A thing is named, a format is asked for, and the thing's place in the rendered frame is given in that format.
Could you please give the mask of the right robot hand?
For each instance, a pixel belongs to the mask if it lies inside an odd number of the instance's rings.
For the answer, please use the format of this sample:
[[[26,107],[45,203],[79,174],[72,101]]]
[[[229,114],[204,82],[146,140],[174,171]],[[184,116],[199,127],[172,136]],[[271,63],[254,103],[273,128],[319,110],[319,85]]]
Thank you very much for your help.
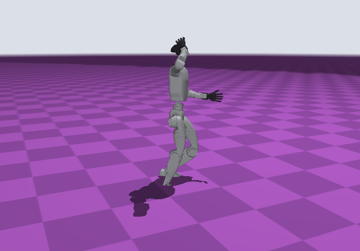
[[[185,38],[183,37],[183,39],[182,38],[180,38],[180,40],[178,39],[178,42],[176,41],[176,43],[177,43],[177,45],[174,45],[175,47],[178,47],[179,48],[179,50],[180,50],[180,52],[181,52],[181,48],[183,48],[183,47],[186,47],[186,49],[187,49],[187,46],[185,45],[186,44],[186,42],[185,42]],[[188,50],[188,49],[187,49]]]

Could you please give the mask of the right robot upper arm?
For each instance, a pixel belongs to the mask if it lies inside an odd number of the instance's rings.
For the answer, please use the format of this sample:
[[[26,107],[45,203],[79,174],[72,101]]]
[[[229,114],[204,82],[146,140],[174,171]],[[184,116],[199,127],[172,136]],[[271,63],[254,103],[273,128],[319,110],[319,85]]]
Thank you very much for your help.
[[[185,66],[185,62],[178,59],[176,65],[172,66],[170,75],[173,77],[178,77],[180,74],[180,71],[184,68],[184,66]]]

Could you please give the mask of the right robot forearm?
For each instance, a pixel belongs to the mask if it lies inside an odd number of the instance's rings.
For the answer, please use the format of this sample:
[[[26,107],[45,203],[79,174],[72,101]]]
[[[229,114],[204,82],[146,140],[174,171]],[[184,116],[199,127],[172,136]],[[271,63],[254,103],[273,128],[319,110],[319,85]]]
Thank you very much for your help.
[[[189,52],[188,52],[188,50],[186,49],[186,47],[181,48],[181,53],[180,53],[180,55],[178,56],[178,58],[176,59],[176,61],[175,61],[175,63],[174,63],[174,66],[176,65],[178,59],[180,59],[181,61],[185,62],[188,55],[189,55]]]

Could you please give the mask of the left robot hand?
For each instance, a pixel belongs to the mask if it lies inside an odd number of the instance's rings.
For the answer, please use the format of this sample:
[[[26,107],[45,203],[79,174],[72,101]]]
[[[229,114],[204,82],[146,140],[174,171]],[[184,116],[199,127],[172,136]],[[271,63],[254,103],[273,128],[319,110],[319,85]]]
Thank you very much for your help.
[[[202,98],[203,100],[208,100],[210,99],[211,101],[217,101],[217,102],[222,102],[222,101],[219,101],[219,100],[222,100],[222,98],[217,98],[217,97],[223,97],[223,96],[217,96],[217,95],[222,95],[222,93],[217,93],[219,90],[216,90],[214,91],[213,93],[204,93],[204,94],[207,94],[207,98]],[[217,100],[216,100],[217,99]]]

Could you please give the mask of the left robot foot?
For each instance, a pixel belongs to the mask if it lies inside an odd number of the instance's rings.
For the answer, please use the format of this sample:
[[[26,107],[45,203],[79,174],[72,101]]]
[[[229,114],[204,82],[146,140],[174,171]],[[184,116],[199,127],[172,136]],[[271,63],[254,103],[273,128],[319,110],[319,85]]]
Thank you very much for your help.
[[[159,175],[160,176],[165,176],[166,175],[165,170],[166,169],[161,169],[160,172],[159,172]],[[181,176],[181,174],[176,172],[173,177],[179,177],[179,176]]]

